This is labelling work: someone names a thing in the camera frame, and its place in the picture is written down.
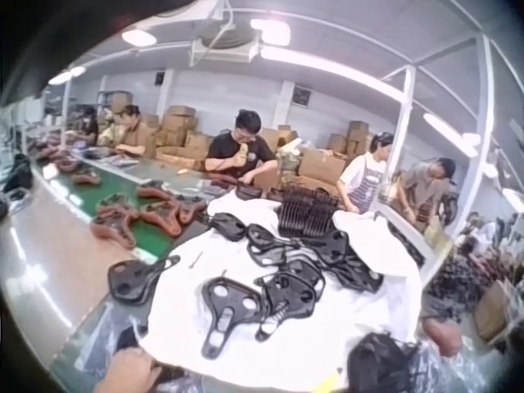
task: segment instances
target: green conveyor belt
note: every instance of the green conveyor belt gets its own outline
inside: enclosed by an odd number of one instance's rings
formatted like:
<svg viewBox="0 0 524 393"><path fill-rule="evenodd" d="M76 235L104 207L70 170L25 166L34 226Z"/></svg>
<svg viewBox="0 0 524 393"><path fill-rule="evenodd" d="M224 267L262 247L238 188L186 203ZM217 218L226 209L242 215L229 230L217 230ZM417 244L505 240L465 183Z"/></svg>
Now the green conveyor belt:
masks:
<svg viewBox="0 0 524 393"><path fill-rule="evenodd" d="M58 173L54 164L35 165L34 167L53 188L67 195L71 202L79 206L90 217L95 215L96 205L100 200L117 192L125 194L131 203L138 207L153 202L151 199L136 196L136 183L103 169L93 167L102 183L99 186L91 186L73 184L67 174ZM135 222L131 229L137 238L137 247L156 257L163 255L174 242L158 227L146 224L141 220Z"/></svg>

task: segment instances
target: gray shirt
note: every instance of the gray shirt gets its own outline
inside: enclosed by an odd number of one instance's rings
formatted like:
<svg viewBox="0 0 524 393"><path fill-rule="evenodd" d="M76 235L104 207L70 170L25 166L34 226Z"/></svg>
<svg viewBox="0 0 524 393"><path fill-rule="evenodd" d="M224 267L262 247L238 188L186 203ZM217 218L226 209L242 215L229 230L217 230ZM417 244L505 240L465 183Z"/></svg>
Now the gray shirt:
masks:
<svg viewBox="0 0 524 393"><path fill-rule="evenodd" d="M402 187L411 207L417 209L433 198L439 201L449 188L447 178L439 180L429 175L431 162L419 162L402 176Z"/></svg>

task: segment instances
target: wall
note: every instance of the wall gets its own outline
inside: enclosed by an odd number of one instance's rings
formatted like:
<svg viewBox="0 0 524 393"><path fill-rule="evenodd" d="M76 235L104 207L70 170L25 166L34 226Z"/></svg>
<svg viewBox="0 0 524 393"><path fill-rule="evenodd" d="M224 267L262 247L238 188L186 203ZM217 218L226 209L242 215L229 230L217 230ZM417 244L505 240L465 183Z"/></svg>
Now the wall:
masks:
<svg viewBox="0 0 524 393"><path fill-rule="evenodd" d="M143 113L156 113L160 87L154 85L155 71L122 75L108 75L106 90L128 90L133 102ZM74 80L71 91L79 103L95 102L100 79L82 77ZM200 71L175 72L173 85L168 92L166 105L184 104L197 108L199 130L216 135L231 128L239 109L259 112L263 124L271 127L282 83L243 75L215 74ZM362 108L322 93L314 93L308 108L291 106L287 123L299 131L303 139L317 147L325 147L330 133L346 134L350 120L363 120L374 133L394 132L395 125ZM408 134L401 166L407 169L420 160L445 156L422 139ZM461 183L466 168L458 168L455 180ZM473 210L493 219L509 217L513 212L492 184L484 179Z"/></svg>

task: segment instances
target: ceiling light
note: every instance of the ceiling light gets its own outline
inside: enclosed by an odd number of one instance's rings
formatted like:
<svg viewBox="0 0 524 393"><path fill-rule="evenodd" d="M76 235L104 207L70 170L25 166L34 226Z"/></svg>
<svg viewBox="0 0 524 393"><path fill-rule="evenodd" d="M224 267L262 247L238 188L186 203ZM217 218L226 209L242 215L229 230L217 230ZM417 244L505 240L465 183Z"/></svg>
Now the ceiling light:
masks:
<svg viewBox="0 0 524 393"><path fill-rule="evenodd" d="M522 195L520 192L512 190L511 188L505 188L502 190L502 194L506 197L509 204L518 214L524 213L524 201L522 201L522 199L524 199L524 195Z"/></svg>
<svg viewBox="0 0 524 393"><path fill-rule="evenodd" d="M73 78L76 78L85 72L85 67L73 67L69 70L69 72L73 75Z"/></svg>
<svg viewBox="0 0 524 393"><path fill-rule="evenodd" d="M404 92L401 92L397 88L385 84L381 80L372 77L371 75L365 74L364 72L355 70L336 63L323 59L322 57L316 57L307 53L295 52L282 47L262 47L260 55L267 60L283 61L284 63L294 64L297 66L304 66L309 68L315 68L316 70L326 71L331 74L339 75L347 79L354 80L360 84L364 84L373 90L387 95L398 102L404 102Z"/></svg>
<svg viewBox="0 0 524 393"><path fill-rule="evenodd" d="M473 148L470 144L466 143L460 135L460 133L453 129L449 124L447 124L442 119L439 119L435 115L431 113L425 113L424 114L424 120L428 122L428 124L436 129L439 133L442 134L444 138L449 140L451 143L453 143L458 149L460 149L466 156L469 158L473 158L475 156L478 156L478 151Z"/></svg>
<svg viewBox="0 0 524 393"><path fill-rule="evenodd" d="M291 41L291 29L280 20L251 19L253 29L262 30L262 41L269 45L286 47Z"/></svg>
<svg viewBox="0 0 524 393"><path fill-rule="evenodd" d="M486 162L484 165L484 174L487 178L498 178L499 177L499 171L497 170L497 167L494 164L489 164Z"/></svg>
<svg viewBox="0 0 524 393"><path fill-rule="evenodd" d="M51 79L48 83L57 86L59 84L64 84L68 80L71 80L73 78L73 74L71 74L69 71L64 71L61 74L58 74L53 79Z"/></svg>
<svg viewBox="0 0 524 393"><path fill-rule="evenodd" d="M476 147L481 144L482 139L478 133L463 133L462 138L471 147Z"/></svg>
<svg viewBox="0 0 524 393"><path fill-rule="evenodd" d="M150 47L156 44L156 37L145 30L132 29L122 33L122 39L135 47Z"/></svg>

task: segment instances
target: black hair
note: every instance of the black hair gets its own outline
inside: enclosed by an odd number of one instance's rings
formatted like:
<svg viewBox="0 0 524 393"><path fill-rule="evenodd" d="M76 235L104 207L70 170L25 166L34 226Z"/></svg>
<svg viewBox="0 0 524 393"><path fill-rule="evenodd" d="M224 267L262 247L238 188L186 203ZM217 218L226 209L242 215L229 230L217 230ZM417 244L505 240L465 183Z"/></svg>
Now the black hair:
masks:
<svg viewBox="0 0 524 393"><path fill-rule="evenodd" d="M124 109L120 111L119 115L140 116L140 108L138 107L138 105L128 104L124 106Z"/></svg>
<svg viewBox="0 0 524 393"><path fill-rule="evenodd" d="M371 143L369 144L369 152L374 153L378 149L378 145L381 147L390 146L393 144L393 134L392 133L377 133L373 135Z"/></svg>
<svg viewBox="0 0 524 393"><path fill-rule="evenodd" d="M94 106L86 106L84 109L84 116L94 119L97 117L97 110Z"/></svg>
<svg viewBox="0 0 524 393"><path fill-rule="evenodd" d="M436 163L442 167L446 178L453 178L455 170L457 169L455 161L451 160L450 158L441 157L436 160Z"/></svg>
<svg viewBox="0 0 524 393"><path fill-rule="evenodd" d="M241 109L235 119L236 129L245 129L248 133L258 133L262 128L262 120L255 111Z"/></svg>

